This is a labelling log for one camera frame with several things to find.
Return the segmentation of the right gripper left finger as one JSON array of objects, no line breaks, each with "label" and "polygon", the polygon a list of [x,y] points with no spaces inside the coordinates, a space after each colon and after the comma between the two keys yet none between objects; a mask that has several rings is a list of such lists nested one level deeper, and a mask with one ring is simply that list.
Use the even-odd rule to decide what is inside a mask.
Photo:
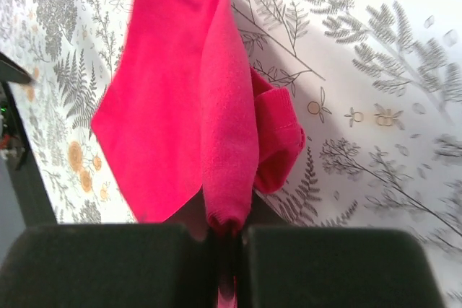
[{"label": "right gripper left finger", "polygon": [[214,307],[207,242],[178,224],[37,226],[1,265],[3,307]]}]

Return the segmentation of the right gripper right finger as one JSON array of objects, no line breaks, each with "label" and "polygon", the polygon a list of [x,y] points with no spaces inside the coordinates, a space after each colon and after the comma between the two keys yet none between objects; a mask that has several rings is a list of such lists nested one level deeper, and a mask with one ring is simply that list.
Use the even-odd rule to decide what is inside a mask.
[{"label": "right gripper right finger", "polygon": [[239,307],[444,307],[424,250],[397,229],[252,226]]}]

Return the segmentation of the pink t shirt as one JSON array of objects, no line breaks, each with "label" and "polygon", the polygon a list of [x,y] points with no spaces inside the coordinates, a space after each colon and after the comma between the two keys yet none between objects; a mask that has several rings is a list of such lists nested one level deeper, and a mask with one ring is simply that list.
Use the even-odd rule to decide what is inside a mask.
[{"label": "pink t shirt", "polygon": [[289,91],[250,65],[230,0],[134,0],[91,126],[138,222],[203,193],[220,235],[243,228],[253,191],[278,191],[305,146]]}]

